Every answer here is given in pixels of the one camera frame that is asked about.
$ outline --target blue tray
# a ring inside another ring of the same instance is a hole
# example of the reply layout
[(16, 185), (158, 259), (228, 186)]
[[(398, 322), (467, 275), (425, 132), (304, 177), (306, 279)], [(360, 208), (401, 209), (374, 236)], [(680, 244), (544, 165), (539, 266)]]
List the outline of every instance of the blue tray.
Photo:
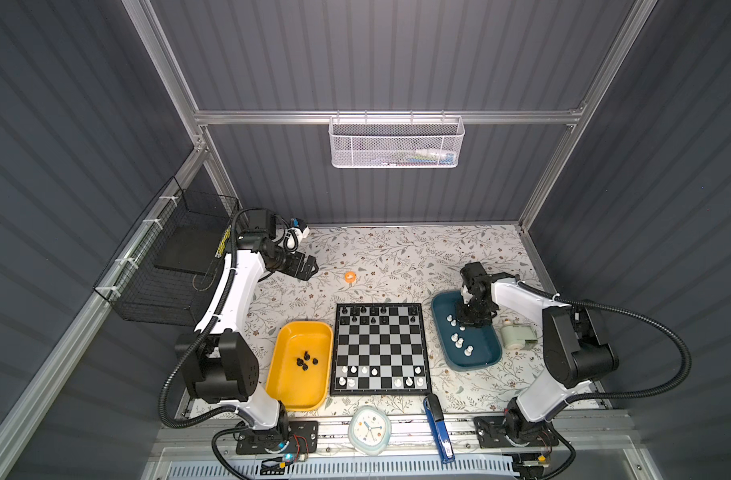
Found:
[[(451, 326), (451, 322), (447, 321), (446, 317), (452, 315), (456, 318), (457, 302), (461, 302), (461, 293), (458, 292), (440, 293), (432, 299), (432, 316), (435, 317), (440, 346), (443, 348), (448, 367), (458, 372), (464, 372), (494, 365), (501, 360), (501, 344), (496, 337), (494, 327), (468, 326), (463, 332), (459, 330), (458, 323), (456, 326)], [(454, 342), (451, 341), (451, 335), (454, 333), (458, 333), (460, 337), (464, 338), (464, 346), (460, 349), (456, 348)], [(470, 356), (464, 354), (468, 345), (472, 345), (472, 355)]]

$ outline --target white mesh basket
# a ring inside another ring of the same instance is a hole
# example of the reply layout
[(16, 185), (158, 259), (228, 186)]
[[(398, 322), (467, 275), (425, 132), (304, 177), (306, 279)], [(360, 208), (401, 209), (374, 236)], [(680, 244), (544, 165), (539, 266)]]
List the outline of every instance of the white mesh basket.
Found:
[(336, 168), (454, 168), (464, 124), (440, 115), (337, 116), (328, 132)]

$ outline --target wire basket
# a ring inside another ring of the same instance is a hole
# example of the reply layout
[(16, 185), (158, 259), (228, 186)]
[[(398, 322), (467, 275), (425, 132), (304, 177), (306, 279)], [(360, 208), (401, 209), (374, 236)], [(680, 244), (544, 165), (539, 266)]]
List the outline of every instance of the wire basket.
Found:
[(121, 258), (119, 248), (105, 267), (107, 273), (113, 264), (120, 263), (119, 273), (109, 282), (104, 279), (101, 285), (94, 285), (94, 290), (124, 320), (195, 326), (214, 295), (224, 259), (214, 257), (206, 274), (159, 268), (155, 262), (179, 227), (226, 231), (237, 199), (195, 190), (179, 190), (167, 198), (158, 218), (143, 220), (140, 228), (145, 230), (136, 246)]
[(332, 117), (331, 163), (337, 168), (454, 168), (461, 117), (411, 115)]

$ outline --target light blue clock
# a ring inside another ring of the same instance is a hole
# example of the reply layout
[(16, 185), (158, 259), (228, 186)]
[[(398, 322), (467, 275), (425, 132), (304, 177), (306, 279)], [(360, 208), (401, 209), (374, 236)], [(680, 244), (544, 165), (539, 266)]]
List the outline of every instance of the light blue clock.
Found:
[(366, 455), (384, 452), (391, 434), (392, 424), (387, 414), (372, 406), (358, 408), (350, 420), (350, 442), (358, 452)]

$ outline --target black mounting plate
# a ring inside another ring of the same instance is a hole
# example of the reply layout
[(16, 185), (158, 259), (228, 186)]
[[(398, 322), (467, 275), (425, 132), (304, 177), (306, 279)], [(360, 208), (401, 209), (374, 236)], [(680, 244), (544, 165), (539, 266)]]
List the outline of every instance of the black mounting plate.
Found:
[[(318, 422), (288, 422), (290, 430), (289, 444), (282, 451), (282, 453), (296, 453), (296, 441), (294, 436), (298, 436), (306, 439), (306, 445), (304, 440), (299, 439), (300, 452), (301, 453), (314, 453), (317, 450), (317, 433), (318, 433)], [(277, 447), (278, 441), (272, 438), (263, 438), (261, 431), (255, 432), (254, 430), (248, 430), (245, 433), (241, 433), (237, 437), (237, 447), (235, 448), (236, 455), (265, 455), (266, 449), (274, 450)]]
[(510, 442), (504, 427), (504, 416), (487, 416), (475, 417), (475, 434), (480, 448), (511, 448), (511, 447), (544, 447), (544, 443), (548, 446), (556, 446), (558, 444), (557, 437), (551, 432), (545, 432), (540, 440), (536, 438), (527, 445), (517, 445)]

